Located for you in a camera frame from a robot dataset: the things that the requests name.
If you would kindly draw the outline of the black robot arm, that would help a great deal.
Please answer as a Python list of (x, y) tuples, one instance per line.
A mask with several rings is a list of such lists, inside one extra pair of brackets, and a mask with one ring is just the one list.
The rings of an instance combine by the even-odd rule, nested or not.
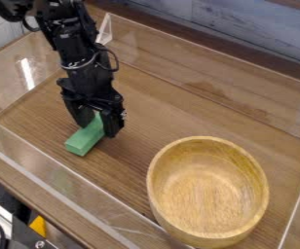
[(0, 18), (25, 23), (32, 17), (60, 58), (67, 76), (56, 81), (61, 98), (75, 123), (85, 127), (95, 117), (103, 123), (107, 137), (124, 127), (123, 96), (114, 89), (119, 60), (96, 41), (99, 30), (83, 0), (0, 0)]

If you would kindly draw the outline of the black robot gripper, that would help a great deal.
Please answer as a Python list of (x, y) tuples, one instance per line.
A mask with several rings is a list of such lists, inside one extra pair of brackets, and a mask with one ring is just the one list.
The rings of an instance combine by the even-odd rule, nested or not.
[(95, 58), (81, 65), (64, 65), (67, 77), (59, 78), (61, 98), (67, 110), (80, 127), (91, 123), (99, 113), (104, 135), (114, 138), (124, 127), (123, 97), (114, 89), (114, 73), (108, 57)]

